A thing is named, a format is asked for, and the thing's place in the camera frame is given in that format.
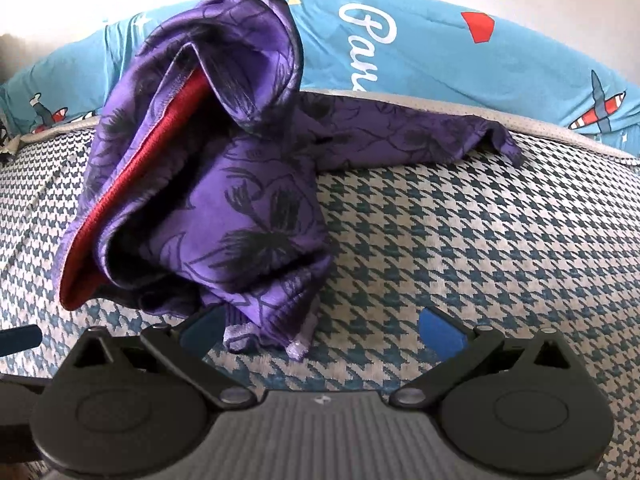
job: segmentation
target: gray ribbed panel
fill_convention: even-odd
[[[394,410],[376,392],[271,392],[252,410],[220,416],[194,453],[145,480],[507,478],[464,462],[427,416]]]

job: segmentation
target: yellow triangle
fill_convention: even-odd
[[[288,0],[288,1],[287,1],[287,3],[288,3],[289,5],[299,5],[299,4],[301,4],[302,2],[301,2],[300,0]]]

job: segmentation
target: screw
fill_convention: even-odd
[[[396,402],[403,406],[415,406],[423,402],[427,396],[418,388],[402,388],[394,394]]]
[[[246,388],[240,386],[232,386],[226,390],[222,390],[218,396],[225,404],[243,404],[252,398],[252,393]]]

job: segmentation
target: patterned bedspread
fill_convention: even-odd
[[[52,302],[50,264],[76,208],[91,129],[27,146],[0,169],[1,327],[37,323],[43,344],[0,371],[49,376],[87,326],[135,334],[158,318]],[[616,419],[603,472],[640,478],[640,180],[613,161],[517,135],[516,170],[491,153],[450,166],[326,174],[318,195],[337,245],[304,362],[283,351],[208,360],[257,389],[382,388],[435,364],[417,319],[435,304],[508,335],[562,330]]]

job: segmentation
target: purple fabric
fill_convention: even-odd
[[[316,174],[447,164],[487,138],[514,164],[508,131],[365,99],[300,92],[302,45],[284,0],[204,0],[149,36],[96,128],[74,236],[188,76],[210,98],[100,227],[100,294],[155,314],[226,309],[225,345],[307,352],[332,256]]]

